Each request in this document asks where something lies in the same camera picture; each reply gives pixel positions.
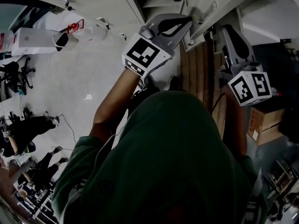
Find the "wall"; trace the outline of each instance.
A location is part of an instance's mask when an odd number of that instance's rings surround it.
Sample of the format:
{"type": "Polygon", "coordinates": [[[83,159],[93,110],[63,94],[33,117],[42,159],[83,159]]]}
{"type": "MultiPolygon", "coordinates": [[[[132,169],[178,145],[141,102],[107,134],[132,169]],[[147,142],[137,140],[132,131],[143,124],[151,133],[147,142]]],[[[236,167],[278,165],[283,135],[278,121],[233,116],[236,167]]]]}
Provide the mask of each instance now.
{"type": "Polygon", "coordinates": [[[9,29],[23,8],[23,5],[18,4],[0,4],[0,30],[9,29]]]}

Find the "white box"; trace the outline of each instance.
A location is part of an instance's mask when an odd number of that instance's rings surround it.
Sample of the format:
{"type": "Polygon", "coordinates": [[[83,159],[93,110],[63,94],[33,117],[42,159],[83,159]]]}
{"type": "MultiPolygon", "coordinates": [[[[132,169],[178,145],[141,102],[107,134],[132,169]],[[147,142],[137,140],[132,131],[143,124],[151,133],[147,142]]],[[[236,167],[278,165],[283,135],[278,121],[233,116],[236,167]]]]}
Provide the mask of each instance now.
{"type": "Polygon", "coordinates": [[[122,63],[142,77],[164,65],[171,58],[151,40],[134,33],[122,53],[122,63]]]}
{"type": "Polygon", "coordinates": [[[51,30],[19,28],[14,35],[12,56],[55,52],[53,36],[59,34],[51,30]]]}
{"type": "Polygon", "coordinates": [[[240,106],[257,104],[272,97],[266,72],[241,71],[228,85],[240,106]]]}

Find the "office chair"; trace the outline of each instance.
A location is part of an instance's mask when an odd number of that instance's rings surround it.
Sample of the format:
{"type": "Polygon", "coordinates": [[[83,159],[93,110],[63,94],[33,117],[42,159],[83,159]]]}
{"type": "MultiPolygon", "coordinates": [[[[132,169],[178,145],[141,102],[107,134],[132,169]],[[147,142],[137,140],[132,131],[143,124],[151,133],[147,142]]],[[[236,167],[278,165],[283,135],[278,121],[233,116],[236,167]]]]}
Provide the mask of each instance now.
{"type": "MultiPolygon", "coordinates": [[[[29,84],[27,74],[36,71],[35,69],[27,68],[28,61],[30,61],[30,57],[26,58],[25,65],[21,67],[21,72],[19,72],[19,64],[17,62],[11,62],[4,65],[4,67],[0,67],[0,71],[4,72],[4,77],[0,78],[0,86],[1,82],[5,81],[5,88],[9,87],[14,93],[26,95],[26,84],[29,88],[33,88],[29,84]]],[[[6,97],[10,98],[7,90],[5,90],[5,93],[6,97]]]]}

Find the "tiled floor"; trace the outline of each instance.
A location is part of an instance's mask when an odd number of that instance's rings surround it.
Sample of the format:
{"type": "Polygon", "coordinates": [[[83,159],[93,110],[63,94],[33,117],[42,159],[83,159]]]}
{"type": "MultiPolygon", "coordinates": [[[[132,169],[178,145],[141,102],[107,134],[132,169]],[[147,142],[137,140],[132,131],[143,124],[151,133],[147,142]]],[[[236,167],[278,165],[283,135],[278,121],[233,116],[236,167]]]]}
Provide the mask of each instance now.
{"type": "MultiPolygon", "coordinates": [[[[32,55],[28,65],[36,68],[36,73],[31,73],[32,78],[29,79],[34,88],[22,97],[23,105],[29,107],[36,116],[42,115],[45,110],[52,116],[64,114],[75,132],[76,141],[80,136],[88,135],[96,109],[124,70],[121,54],[125,45],[123,39],[108,33],[103,42],[79,42],[72,51],[32,55]]],[[[170,76],[180,73],[179,49],[176,51],[174,59],[152,74],[161,89],[166,86],[170,76]]],[[[20,114],[19,95],[12,98],[12,109],[15,114],[20,114]]],[[[59,127],[37,136],[33,142],[37,150],[32,155],[37,161],[52,151],[52,146],[59,145],[67,149],[75,146],[72,131],[63,117],[60,117],[59,127]]],[[[52,158],[50,165],[61,156],[70,155],[71,151],[63,150],[52,158]]],[[[64,167],[65,164],[62,164],[55,179],[64,167]]]]}

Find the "sneaker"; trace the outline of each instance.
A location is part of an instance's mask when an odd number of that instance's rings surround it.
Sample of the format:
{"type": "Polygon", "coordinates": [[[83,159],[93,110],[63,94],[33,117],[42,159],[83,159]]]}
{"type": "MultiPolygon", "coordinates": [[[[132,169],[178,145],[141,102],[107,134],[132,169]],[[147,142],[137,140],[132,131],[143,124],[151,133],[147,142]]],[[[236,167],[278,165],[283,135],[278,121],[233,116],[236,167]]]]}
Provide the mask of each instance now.
{"type": "Polygon", "coordinates": [[[45,112],[43,113],[43,115],[44,115],[44,117],[48,118],[48,117],[49,117],[49,113],[48,113],[48,111],[45,111],[45,112]]]}
{"type": "Polygon", "coordinates": [[[145,88],[155,87],[154,80],[153,80],[153,77],[151,77],[151,75],[146,76],[144,78],[143,83],[144,83],[145,88]]]}
{"type": "Polygon", "coordinates": [[[180,82],[178,77],[171,77],[169,80],[169,90],[178,91],[180,89],[180,82]]]}
{"type": "Polygon", "coordinates": [[[64,162],[68,162],[68,161],[69,161],[68,158],[61,158],[61,159],[59,160],[60,163],[64,163],[64,162]]]}
{"type": "Polygon", "coordinates": [[[52,123],[54,124],[54,125],[56,125],[56,127],[59,125],[59,117],[58,116],[56,116],[55,118],[50,118],[50,120],[52,121],[52,123]]]}
{"type": "Polygon", "coordinates": [[[53,153],[57,154],[57,153],[60,152],[61,150],[62,150],[62,148],[61,148],[60,146],[57,146],[57,147],[54,149],[53,153]]]}

